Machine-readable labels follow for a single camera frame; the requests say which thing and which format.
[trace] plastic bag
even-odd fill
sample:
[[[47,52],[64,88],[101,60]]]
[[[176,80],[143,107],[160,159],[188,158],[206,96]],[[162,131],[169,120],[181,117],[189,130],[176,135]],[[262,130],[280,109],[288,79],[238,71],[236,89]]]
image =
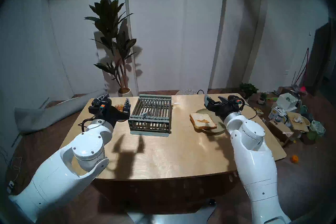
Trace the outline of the plastic bag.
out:
[[[310,140],[316,140],[319,137],[322,137],[326,129],[322,126],[319,121],[312,121],[309,126],[309,133],[307,134]]]

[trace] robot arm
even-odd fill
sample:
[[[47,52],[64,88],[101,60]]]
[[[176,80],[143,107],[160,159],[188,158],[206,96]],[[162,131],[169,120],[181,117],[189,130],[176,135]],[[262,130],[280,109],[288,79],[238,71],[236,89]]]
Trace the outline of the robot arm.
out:
[[[111,140],[117,120],[129,118],[129,101],[120,112],[105,95],[95,99],[89,111],[95,113],[95,119],[87,130],[44,161],[19,195],[9,197],[30,221],[36,222],[42,214],[71,201],[108,165],[104,145]],[[85,175],[79,176],[73,170],[73,157],[87,171]]]
[[[205,96],[205,106],[223,119],[230,133],[238,174],[251,201],[252,223],[290,223],[279,204],[277,168],[264,129],[240,114],[244,101],[239,97],[220,100]]]

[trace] bread slice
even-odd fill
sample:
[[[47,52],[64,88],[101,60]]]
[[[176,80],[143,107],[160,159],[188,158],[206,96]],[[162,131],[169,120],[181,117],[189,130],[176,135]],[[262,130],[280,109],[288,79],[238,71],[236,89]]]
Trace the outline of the bread slice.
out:
[[[191,121],[197,129],[215,129],[217,125],[212,121],[208,114],[191,113]]]

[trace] toaster rack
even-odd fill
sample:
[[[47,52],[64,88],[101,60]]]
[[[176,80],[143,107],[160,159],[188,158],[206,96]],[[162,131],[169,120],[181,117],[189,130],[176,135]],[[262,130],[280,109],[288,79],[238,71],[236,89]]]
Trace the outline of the toaster rack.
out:
[[[169,136],[171,96],[139,95],[128,120],[131,134]]]

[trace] potted plant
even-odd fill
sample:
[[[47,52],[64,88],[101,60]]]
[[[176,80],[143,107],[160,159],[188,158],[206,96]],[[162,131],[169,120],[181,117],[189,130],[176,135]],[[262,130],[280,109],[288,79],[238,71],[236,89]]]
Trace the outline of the potted plant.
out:
[[[265,92],[262,92],[260,94],[260,98],[258,99],[258,104],[259,105],[264,105],[266,103],[266,97],[267,97],[267,94]]]
[[[244,99],[246,99],[246,101],[249,99],[250,96],[257,93],[259,90],[250,83],[240,83],[239,88],[245,93]]]
[[[124,30],[118,28],[118,25],[126,19],[129,15],[122,18],[125,12],[118,16],[119,11],[125,3],[119,5],[118,0],[100,0],[100,3],[94,3],[94,6],[90,6],[91,10],[96,13],[97,17],[85,17],[85,20],[94,21],[95,27],[103,34],[100,37],[100,41],[97,41],[107,47],[112,55],[115,57],[115,61],[106,63],[94,64],[99,69],[111,74],[112,80],[115,80],[119,85],[119,96],[132,96],[132,91],[128,88],[127,72],[126,72],[126,60],[131,57],[135,52],[130,53],[131,47],[136,43],[136,39],[130,39]]]

